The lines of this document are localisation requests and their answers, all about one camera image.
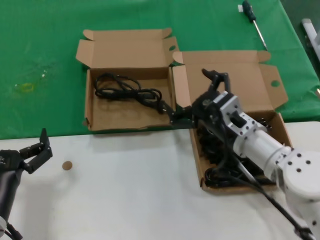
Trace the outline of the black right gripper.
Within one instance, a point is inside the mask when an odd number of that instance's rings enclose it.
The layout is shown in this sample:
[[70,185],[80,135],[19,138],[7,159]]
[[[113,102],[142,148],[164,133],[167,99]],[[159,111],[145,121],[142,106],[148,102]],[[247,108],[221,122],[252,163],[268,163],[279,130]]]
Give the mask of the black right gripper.
[[223,135],[223,117],[214,99],[220,95],[217,91],[220,83],[224,84],[224,90],[231,92],[230,78],[227,73],[219,73],[215,70],[202,69],[202,74],[211,80],[209,89],[200,95],[192,105],[175,111],[167,103],[163,103],[163,110],[169,117],[169,123],[174,127],[205,127],[215,135]]

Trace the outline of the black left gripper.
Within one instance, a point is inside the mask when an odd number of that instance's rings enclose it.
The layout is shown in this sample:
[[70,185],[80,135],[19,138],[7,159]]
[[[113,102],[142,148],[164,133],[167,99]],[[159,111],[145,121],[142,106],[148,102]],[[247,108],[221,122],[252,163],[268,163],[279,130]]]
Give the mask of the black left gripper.
[[27,146],[20,151],[17,150],[1,150],[0,151],[0,172],[6,173],[23,169],[23,158],[32,158],[25,163],[24,170],[29,174],[34,173],[43,164],[45,164],[53,156],[50,149],[50,141],[47,130],[42,129],[39,142]]

